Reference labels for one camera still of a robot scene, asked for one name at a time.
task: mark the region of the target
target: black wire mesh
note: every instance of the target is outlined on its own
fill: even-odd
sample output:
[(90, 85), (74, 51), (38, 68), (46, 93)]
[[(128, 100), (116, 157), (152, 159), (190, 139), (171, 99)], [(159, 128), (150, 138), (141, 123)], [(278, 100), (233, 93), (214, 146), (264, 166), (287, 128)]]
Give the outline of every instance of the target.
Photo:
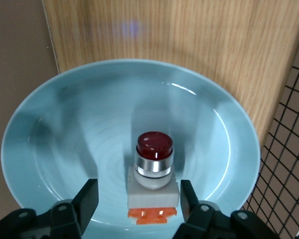
[(299, 236), (299, 49), (244, 209), (256, 213), (281, 239)]

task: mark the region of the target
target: ceramic bowl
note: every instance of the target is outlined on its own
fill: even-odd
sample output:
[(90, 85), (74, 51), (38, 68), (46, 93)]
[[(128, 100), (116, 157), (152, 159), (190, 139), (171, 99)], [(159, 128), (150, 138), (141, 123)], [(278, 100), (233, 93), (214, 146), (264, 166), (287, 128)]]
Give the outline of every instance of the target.
[(99, 205), (83, 238), (172, 238), (183, 222), (133, 225), (126, 179), (137, 138), (161, 131), (173, 139), (176, 179), (230, 215), (257, 179), (254, 127), (223, 88), (188, 69), (150, 60), (110, 60), (62, 73), (33, 91), (6, 128), (1, 162), (10, 191), (44, 213), (99, 180)]

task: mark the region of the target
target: wooden panel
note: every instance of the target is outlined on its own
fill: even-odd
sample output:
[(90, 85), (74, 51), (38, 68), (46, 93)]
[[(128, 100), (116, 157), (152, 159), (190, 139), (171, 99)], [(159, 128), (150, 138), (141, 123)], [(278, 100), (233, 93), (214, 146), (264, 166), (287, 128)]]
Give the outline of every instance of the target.
[(299, 43), (299, 0), (44, 0), (59, 71), (145, 58), (229, 91), (261, 145)]

